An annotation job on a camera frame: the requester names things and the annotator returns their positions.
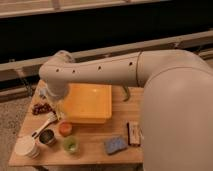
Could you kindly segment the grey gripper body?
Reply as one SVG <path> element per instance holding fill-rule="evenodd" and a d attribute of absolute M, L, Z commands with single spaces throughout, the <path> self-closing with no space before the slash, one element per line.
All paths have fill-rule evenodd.
<path fill-rule="evenodd" d="M 50 92 L 49 89 L 46 89 L 46 98 L 49 103 L 49 105 L 52 107 L 52 109 L 55 111 L 55 105 L 57 102 L 61 102 L 68 94 L 68 90 L 65 90 L 60 95 L 55 95 Z"/>

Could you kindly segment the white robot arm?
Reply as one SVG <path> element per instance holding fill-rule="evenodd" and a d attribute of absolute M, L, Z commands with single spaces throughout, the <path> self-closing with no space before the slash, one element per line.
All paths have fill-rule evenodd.
<path fill-rule="evenodd" d="M 142 87 L 145 171 L 213 171 L 213 68 L 185 50 L 143 51 L 76 63 L 62 51 L 40 70 L 49 95 L 70 83 Z"/>

